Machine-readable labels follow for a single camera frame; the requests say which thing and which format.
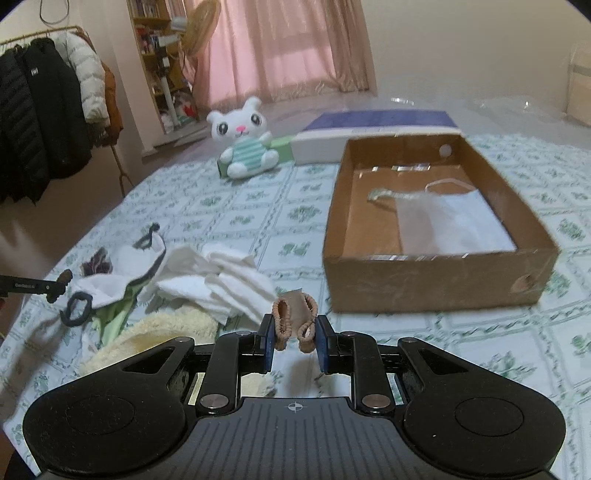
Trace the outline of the dark purple velvet scrunchie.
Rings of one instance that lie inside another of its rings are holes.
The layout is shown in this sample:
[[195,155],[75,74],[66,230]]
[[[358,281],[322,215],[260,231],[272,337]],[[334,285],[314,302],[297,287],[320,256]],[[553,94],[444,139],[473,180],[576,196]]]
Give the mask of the dark purple velvet scrunchie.
[[109,254],[104,247],[99,248],[89,260],[81,265],[81,274],[88,277],[97,274],[110,274],[113,266]]

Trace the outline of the white black trimmed sock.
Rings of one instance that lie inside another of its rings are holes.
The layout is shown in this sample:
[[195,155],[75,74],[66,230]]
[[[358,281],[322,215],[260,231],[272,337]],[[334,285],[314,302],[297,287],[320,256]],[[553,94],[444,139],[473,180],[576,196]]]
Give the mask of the white black trimmed sock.
[[109,257],[111,271],[79,278],[73,283],[72,294],[83,293],[91,299],[91,307],[98,309],[123,299],[128,286],[149,280],[158,269],[166,245],[159,234],[157,223],[132,245],[123,245]]

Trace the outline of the light green cloth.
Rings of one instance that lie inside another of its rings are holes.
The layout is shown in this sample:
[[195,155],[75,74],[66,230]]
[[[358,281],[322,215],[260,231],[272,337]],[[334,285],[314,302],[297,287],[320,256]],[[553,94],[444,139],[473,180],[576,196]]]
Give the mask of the light green cloth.
[[128,286],[121,300],[93,312],[90,333],[90,344],[93,347],[105,347],[119,336],[144,286],[145,282]]

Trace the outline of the white towel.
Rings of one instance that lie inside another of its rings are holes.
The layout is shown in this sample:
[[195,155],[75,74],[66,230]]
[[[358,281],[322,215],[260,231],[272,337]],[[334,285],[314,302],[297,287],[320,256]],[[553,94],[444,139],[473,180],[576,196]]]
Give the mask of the white towel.
[[167,252],[146,294],[187,300],[221,325],[236,316],[258,324],[276,301],[273,281],[259,272],[252,255],[221,243]]

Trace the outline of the cream fluffy cloth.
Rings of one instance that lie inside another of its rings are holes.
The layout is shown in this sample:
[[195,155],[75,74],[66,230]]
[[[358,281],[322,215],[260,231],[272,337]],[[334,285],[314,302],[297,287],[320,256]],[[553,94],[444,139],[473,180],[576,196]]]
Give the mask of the cream fluffy cloth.
[[190,337],[197,345],[211,344],[218,326],[211,315],[193,306],[151,313],[82,362],[79,375],[89,375],[176,337]]

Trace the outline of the brown cardboard box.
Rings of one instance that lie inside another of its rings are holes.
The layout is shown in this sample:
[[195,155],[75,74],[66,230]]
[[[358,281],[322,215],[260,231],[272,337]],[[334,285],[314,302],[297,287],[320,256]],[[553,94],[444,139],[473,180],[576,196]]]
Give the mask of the brown cardboard box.
[[530,207],[463,137],[346,144],[322,252],[335,312],[532,305],[557,257]]

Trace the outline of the black puffer jacket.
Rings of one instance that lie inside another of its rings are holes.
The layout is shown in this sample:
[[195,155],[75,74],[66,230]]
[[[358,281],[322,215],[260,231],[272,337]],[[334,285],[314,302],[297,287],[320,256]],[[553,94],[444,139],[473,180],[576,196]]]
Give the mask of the black puffer jacket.
[[1,56],[1,200],[39,201],[91,159],[79,81],[50,38]]

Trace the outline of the brown orange jacket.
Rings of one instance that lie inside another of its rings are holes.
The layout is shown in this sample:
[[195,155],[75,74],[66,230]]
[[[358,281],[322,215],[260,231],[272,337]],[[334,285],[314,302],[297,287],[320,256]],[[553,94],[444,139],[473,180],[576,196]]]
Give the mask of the brown orange jacket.
[[105,127],[105,136],[102,146],[115,146],[118,142],[120,132],[123,130],[123,121],[116,103],[116,82],[109,67],[102,63],[105,82],[105,103],[109,118],[109,125]]

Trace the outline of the white face mask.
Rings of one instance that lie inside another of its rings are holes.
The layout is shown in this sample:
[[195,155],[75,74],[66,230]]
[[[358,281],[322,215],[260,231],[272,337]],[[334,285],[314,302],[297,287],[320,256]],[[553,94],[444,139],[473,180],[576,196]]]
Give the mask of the white face mask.
[[514,252],[517,247],[501,220],[473,185],[455,178],[424,189],[400,192],[376,188],[368,200],[392,203],[406,255],[468,255]]

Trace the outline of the white blue box lid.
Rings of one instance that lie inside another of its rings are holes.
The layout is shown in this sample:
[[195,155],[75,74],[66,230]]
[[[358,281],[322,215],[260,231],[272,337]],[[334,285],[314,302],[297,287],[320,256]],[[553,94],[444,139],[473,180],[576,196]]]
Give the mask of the white blue box lid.
[[438,110],[393,109],[325,112],[290,140],[297,165],[335,163],[351,139],[406,135],[461,134],[454,120]]

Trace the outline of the white puffer jacket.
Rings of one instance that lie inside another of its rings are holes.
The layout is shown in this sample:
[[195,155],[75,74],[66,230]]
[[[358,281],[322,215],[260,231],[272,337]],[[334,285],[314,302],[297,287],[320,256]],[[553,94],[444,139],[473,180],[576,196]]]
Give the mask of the white puffer jacket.
[[105,76],[100,58],[86,40],[70,31],[58,33],[53,41],[60,57],[72,68],[79,82],[86,122],[108,125]]

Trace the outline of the white bunny plush toy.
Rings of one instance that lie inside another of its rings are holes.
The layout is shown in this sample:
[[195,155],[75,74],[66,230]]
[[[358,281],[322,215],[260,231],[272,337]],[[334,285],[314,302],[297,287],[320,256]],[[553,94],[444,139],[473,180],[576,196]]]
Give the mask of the white bunny plush toy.
[[211,137],[221,149],[218,161],[231,180],[250,178],[279,165],[280,154],[271,148],[273,135],[260,106],[262,101],[252,96],[240,109],[211,110],[207,115]]

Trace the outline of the wooden bookshelf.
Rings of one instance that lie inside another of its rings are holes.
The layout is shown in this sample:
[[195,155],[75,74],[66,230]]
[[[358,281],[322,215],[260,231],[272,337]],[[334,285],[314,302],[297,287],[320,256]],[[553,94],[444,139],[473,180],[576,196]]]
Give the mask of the wooden bookshelf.
[[185,5],[183,1],[128,0],[127,8],[150,95],[164,131],[170,133],[197,120],[181,65]]

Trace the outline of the standing fan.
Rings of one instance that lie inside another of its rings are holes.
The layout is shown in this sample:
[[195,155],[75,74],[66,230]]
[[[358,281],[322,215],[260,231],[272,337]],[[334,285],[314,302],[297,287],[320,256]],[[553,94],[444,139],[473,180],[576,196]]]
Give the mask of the standing fan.
[[194,60],[211,41],[211,37],[221,15],[221,2],[201,1],[197,7],[185,14],[184,17],[174,17],[171,21],[171,34],[159,35],[155,40],[155,55],[157,59],[157,76],[167,105],[168,114],[173,127],[178,129],[178,120],[172,100],[167,76],[171,69],[167,47],[172,45],[179,48],[185,58]]

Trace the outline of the pink curtain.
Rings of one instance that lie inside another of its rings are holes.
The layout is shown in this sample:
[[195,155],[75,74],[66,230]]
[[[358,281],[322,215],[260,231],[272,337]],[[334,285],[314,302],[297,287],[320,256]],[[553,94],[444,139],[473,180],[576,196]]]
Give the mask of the pink curtain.
[[223,1],[185,77],[201,108],[377,90],[359,1]]

